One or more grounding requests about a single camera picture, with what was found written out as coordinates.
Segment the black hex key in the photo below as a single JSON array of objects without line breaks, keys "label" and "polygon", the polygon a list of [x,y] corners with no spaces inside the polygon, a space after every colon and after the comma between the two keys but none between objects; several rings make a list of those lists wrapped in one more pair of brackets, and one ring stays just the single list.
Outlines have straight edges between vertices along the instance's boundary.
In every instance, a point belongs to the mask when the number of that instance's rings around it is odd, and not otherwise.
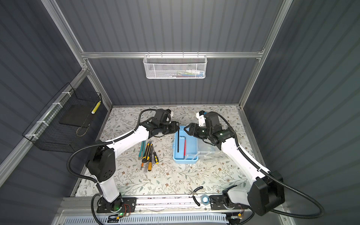
[{"label": "black hex key", "polygon": [[177,133],[178,133],[178,135],[177,135],[177,138],[178,138],[178,140],[177,140],[177,158],[179,158],[179,156],[180,156],[180,130]]}]

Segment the light blue plastic toolbox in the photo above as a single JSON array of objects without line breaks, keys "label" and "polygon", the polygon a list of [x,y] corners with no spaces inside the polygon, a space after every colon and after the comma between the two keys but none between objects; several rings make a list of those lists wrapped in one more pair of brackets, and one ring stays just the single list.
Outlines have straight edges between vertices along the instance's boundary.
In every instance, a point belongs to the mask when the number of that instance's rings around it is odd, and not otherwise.
[{"label": "light blue plastic toolbox", "polygon": [[[177,164],[195,164],[199,159],[203,161],[215,161],[224,159],[226,156],[221,152],[216,146],[212,146],[204,143],[201,139],[189,136],[184,131],[185,126],[180,126],[180,156],[177,158],[177,135],[175,133],[173,141],[173,160]],[[184,148],[184,139],[186,137],[187,148],[186,148],[186,158],[183,159],[183,148]]]}]

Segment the red handled hex key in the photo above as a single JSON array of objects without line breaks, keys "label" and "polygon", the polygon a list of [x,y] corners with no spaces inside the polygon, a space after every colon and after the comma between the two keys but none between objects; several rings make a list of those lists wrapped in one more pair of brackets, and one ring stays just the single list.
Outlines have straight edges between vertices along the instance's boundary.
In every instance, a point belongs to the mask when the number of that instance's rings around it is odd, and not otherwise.
[{"label": "red handled hex key", "polygon": [[186,137],[183,137],[183,139],[184,139],[183,159],[185,160],[185,158],[186,158],[187,142],[186,142]]}]

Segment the teal utility knife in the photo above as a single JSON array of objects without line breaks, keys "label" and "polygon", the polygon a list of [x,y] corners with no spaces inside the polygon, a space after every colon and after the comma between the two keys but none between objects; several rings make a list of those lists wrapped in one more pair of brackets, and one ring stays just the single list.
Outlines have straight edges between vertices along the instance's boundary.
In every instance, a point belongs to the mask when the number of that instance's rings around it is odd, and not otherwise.
[{"label": "teal utility knife", "polygon": [[146,141],[142,141],[141,142],[141,147],[140,147],[140,152],[139,152],[139,155],[138,155],[139,160],[143,159],[143,157],[145,155],[145,151],[146,151]]}]

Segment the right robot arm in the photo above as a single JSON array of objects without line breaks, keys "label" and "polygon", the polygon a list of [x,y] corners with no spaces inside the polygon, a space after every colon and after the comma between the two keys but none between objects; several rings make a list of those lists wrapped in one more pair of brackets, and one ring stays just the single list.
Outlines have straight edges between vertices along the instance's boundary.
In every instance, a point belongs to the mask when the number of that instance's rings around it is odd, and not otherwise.
[{"label": "right robot arm", "polygon": [[249,182],[248,190],[236,185],[226,189],[224,196],[227,202],[246,205],[259,216],[284,203],[284,188],[264,173],[271,174],[279,180],[282,180],[281,175],[261,165],[239,144],[236,132],[229,122],[226,122],[227,128],[222,127],[220,121],[226,121],[223,116],[217,112],[200,111],[196,117],[198,123],[190,123],[184,131],[189,136],[204,140],[225,153],[243,171]]}]

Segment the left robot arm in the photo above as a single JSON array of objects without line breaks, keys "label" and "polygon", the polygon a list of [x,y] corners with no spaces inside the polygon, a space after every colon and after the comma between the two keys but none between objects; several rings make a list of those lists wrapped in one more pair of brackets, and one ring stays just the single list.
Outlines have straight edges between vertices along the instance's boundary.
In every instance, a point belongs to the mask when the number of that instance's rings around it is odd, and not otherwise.
[{"label": "left robot arm", "polygon": [[97,146],[91,147],[86,167],[95,179],[100,196],[108,203],[120,200],[121,194],[114,180],[116,159],[134,145],[158,134],[174,134],[179,130],[172,120],[170,109],[145,109],[140,112],[136,127],[131,131]]}]

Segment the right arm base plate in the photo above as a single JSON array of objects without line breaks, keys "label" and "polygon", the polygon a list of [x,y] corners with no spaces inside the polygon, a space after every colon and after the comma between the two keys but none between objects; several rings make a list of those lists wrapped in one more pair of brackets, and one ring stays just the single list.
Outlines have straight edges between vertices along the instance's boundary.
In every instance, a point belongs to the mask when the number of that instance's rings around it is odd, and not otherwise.
[{"label": "right arm base plate", "polygon": [[228,197],[224,195],[211,195],[209,196],[210,205],[212,210],[245,210],[248,206],[233,203]]}]

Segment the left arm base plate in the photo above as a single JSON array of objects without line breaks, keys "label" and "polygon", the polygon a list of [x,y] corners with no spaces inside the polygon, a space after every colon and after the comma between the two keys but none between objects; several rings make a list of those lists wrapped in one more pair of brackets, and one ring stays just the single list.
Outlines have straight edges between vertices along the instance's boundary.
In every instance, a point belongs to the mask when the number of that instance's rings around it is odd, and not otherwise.
[{"label": "left arm base plate", "polygon": [[97,213],[133,213],[137,204],[137,198],[118,197],[114,202],[107,202],[103,197],[98,200]]}]

